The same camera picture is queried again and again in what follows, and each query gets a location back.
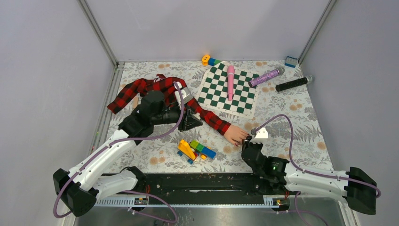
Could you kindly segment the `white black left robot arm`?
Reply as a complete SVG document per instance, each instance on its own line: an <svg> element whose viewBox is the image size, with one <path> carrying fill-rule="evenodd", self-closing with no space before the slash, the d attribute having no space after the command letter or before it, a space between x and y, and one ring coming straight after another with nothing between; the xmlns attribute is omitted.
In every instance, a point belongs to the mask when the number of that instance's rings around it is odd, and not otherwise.
<svg viewBox="0 0 399 226"><path fill-rule="evenodd" d="M136 194L143 192L146 181L141 171L135 167L128 167L112 176L102 175L124 153L142 141L166 136L152 136L154 126L165 124L174 125L166 132L170 134L176 129L186 131L202 126L203 123L183 100L178 105L167 107L161 91L148 92L137 108L97 150L75 167L69 170L58 169L53 174L57 195L53 206L54 216L66 216L57 213L59 202L63 202L70 213L79 217L86 214L101 199L131 190Z"/></svg>

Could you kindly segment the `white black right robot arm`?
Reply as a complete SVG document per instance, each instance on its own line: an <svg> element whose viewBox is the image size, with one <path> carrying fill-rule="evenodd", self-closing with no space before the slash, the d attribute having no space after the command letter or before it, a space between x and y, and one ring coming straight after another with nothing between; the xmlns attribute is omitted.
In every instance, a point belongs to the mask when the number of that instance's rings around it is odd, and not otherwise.
<svg viewBox="0 0 399 226"><path fill-rule="evenodd" d="M295 167L287 159L263 155L263 144L251 139L243 141L241 157L255 175L268 181L274 193L318 194L346 203L359 213L376 214L377 184L360 168L337 171Z"/></svg>

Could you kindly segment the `mannequin hand with red nails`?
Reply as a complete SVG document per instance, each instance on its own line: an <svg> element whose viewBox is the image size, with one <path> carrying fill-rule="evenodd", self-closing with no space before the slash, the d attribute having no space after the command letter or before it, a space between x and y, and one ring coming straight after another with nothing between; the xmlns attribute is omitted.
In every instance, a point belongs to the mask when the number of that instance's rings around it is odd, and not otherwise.
<svg viewBox="0 0 399 226"><path fill-rule="evenodd" d="M240 146L249 134L237 126L230 125L223 136L229 143Z"/></svg>

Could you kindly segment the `yellow toy block ramp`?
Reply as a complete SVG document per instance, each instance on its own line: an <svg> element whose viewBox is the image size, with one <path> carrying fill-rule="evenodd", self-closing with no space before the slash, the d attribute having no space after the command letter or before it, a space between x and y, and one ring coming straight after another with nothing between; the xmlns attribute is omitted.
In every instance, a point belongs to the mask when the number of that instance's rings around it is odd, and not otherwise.
<svg viewBox="0 0 399 226"><path fill-rule="evenodd" d="M194 161L197 159L198 154L196 153L196 151L190 147L189 143L187 143L185 140L180 140L178 146L178 151L177 154L180 157L185 156L187 158L187 162L189 164L193 164Z"/></svg>

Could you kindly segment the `green white checkered board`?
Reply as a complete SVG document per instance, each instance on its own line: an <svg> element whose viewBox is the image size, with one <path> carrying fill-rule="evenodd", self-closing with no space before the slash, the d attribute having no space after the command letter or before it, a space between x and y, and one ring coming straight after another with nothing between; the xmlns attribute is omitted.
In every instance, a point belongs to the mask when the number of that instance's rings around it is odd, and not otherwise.
<svg viewBox="0 0 399 226"><path fill-rule="evenodd" d="M222 61L205 71L196 100L203 109L252 118L258 98L256 86L249 82L259 74L235 67L232 85L228 83L229 64Z"/></svg>

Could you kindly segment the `green blue toy bricks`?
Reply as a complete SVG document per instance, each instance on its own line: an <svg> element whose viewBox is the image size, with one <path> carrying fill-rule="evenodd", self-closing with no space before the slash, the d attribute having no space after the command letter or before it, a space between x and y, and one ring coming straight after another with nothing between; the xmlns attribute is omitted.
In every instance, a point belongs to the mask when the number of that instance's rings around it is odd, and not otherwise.
<svg viewBox="0 0 399 226"><path fill-rule="evenodd" d="M199 155L202 159L214 159L216 156L216 152L208 148L207 146L204 146L203 144L199 143L198 141L191 141L189 143L191 149L194 150L194 152Z"/></svg>

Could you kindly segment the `red black plaid shirt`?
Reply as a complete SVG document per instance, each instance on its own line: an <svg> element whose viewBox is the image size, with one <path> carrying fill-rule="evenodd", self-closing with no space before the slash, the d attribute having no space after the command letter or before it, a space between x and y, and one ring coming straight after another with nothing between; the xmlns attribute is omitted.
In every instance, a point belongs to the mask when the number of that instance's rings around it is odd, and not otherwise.
<svg viewBox="0 0 399 226"><path fill-rule="evenodd" d="M175 92L177 91L174 82L182 85L183 88L187 87L186 82L177 77L165 77L163 74L157 74L153 80L140 78L135 80L122 89L116 98L108 104L107 108L113 113L117 114L121 111L136 95L144 97L150 91L160 91L164 95L164 100L167 105L176 102ZM200 115L210 127L215 129L226 139L233 139L233 133L239 131L239 128L231 125L231 123L222 120L212 111L203 109L198 101L190 97L187 105Z"/></svg>

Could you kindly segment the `small wooden block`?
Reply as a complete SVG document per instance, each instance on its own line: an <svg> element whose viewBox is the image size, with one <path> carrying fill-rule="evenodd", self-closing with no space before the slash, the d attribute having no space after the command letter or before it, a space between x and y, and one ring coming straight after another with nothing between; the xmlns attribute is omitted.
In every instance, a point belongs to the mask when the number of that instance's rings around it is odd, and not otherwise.
<svg viewBox="0 0 399 226"><path fill-rule="evenodd" d="M139 104L139 97L136 96L132 100L132 108L135 109L138 106L138 104Z"/></svg>

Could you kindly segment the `orange blue green block stack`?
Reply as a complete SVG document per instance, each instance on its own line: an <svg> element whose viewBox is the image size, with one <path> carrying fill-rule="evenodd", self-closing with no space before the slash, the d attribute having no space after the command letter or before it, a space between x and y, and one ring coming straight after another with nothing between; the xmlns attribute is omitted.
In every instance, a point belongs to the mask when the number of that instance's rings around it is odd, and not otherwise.
<svg viewBox="0 0 399 226"><path fill-rule="evenodd" d="M221 62L221 60L214 59L210 55L204 55L201 59L201 62L204 66L208 66L208 65L214 66L214 65L219 64Z"/></svg>

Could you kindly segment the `pink toy microphone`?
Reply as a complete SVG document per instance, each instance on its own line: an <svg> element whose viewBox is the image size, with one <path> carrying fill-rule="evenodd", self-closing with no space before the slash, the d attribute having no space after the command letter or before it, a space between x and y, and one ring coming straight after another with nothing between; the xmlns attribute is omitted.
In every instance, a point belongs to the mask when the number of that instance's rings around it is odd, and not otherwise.
<svg viewBox="0 0 399 226"><path fill-rule="evenodd" d="M234 75L235 75L235 68L233 65L229 65L227 67L227 97L229 101L233 100Z"/></svg>

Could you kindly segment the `purple glitter toy microphone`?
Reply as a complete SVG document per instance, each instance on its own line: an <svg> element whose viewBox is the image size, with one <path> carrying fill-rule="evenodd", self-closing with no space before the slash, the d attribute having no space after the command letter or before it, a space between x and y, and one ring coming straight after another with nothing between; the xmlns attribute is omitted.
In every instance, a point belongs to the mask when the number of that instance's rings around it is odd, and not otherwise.
<svg viewBox="0 0 399 226"><path fill-rule="evenodd" d="M248 84L250 87L255 87L259 84L262 84L264 82L267 82L267 81L277 77L278 75L283 74L284 72L285 72L285 68L280 66L280 67L277 67L276 69L271 70L257 78L250 80L248 82Z"/></svg>

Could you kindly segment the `black toy microphone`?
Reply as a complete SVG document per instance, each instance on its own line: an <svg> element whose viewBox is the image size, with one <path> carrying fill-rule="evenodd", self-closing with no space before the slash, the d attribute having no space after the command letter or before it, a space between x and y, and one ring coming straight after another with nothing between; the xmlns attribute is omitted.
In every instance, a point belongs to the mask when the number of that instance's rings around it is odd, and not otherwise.
<svg viewBox="0 0 399 226"><path fill-rule="evenodd" d="M313 77L312 76L306 76L300 79L296 79L293 81L288 81L279 85L276 85L275 89L277 92L282 92L288 89L292 89L298 86L302 86L302 85L306 85L308 83L311 83L313 81Z"/></svg>

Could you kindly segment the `blue toy brick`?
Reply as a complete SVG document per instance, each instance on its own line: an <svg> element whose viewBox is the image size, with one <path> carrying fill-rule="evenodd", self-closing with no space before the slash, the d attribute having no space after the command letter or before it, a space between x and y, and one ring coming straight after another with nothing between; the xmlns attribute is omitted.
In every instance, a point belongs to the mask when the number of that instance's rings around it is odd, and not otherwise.
<svg viewBox="0 0 399 226"><path fill-rule="evenodd" d="M298 59L291 56L287 56L284 65L287 67L295 68L298 65Z"/></svg>

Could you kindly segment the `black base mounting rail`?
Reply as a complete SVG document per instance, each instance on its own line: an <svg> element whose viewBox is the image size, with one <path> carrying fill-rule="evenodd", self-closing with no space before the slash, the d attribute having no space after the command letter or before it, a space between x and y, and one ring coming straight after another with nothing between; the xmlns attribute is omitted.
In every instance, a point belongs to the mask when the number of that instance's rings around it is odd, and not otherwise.
<svg viewBox="0 0 399 226"><path fill-rule="evenodd" d="M230 173L143 173L137 167L124 167L120 172L132 172L138 182L132 189L161 199L170 195L188 193L249 195L295 195L297 192L274 192L268 181L253 172Z"/></svg>

